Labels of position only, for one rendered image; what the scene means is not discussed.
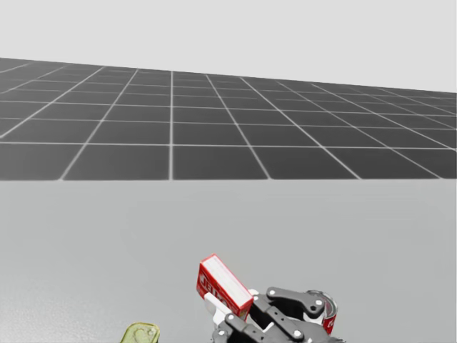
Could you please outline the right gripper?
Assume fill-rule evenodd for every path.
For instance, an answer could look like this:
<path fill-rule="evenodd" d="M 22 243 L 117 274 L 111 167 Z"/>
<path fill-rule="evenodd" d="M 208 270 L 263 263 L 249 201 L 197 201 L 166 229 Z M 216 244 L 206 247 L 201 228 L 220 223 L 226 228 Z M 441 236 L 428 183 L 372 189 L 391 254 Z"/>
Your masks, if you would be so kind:
<path fill-rule="evenodd" d="M 266 335 L 275 343 L 346 343 L 310 321 L 325 310 L 318 295 L 278 287 L 255 295 L 250 317 L 263 331 L 245 323 L 212 293 L 204 295 L 204 302 L 214 323 L 210 343 L 268 343 Z"/>

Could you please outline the red and white carton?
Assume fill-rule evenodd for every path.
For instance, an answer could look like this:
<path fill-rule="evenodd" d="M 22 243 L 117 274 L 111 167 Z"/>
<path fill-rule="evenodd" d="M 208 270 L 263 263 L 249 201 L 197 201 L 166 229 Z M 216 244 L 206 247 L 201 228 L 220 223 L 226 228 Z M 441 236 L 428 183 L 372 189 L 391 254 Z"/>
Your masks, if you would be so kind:
<path fill-rule="evenodd" d="M 253 295 L 216 254 L 200 261 L 196 291 L 202 299 L 212 295 L 242 320 L 253 304 Z"/>

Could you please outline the red and white can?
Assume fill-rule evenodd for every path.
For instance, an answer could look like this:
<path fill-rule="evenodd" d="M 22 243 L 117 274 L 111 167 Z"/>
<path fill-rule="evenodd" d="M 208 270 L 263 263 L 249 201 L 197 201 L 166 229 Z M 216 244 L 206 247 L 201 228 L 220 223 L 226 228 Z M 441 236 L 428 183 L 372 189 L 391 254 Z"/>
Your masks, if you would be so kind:
<path fill-rule="evenodd" d="M 317 319 L 310 319 L 310 321 L 316 324 L 320 324 L 326 330 L 326 332 L 331 335 L 338 312 L 337 303 L 329 294 L 325 292 L 312 289 L 308 290 L 307 293 L 318 295 L 325 300 L 325 310 L 323 314 Z"/>

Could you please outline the green and blue rectangular can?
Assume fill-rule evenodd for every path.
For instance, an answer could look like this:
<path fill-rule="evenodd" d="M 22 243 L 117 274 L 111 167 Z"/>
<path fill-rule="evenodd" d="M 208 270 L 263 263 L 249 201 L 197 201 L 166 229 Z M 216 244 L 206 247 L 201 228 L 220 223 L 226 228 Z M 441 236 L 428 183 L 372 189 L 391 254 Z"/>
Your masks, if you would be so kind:
<path fill-rule="evenodd" d="M 159 343 L 160 328 L 155 324 L 136 322 L 129 325 L 120 343 Z"/>

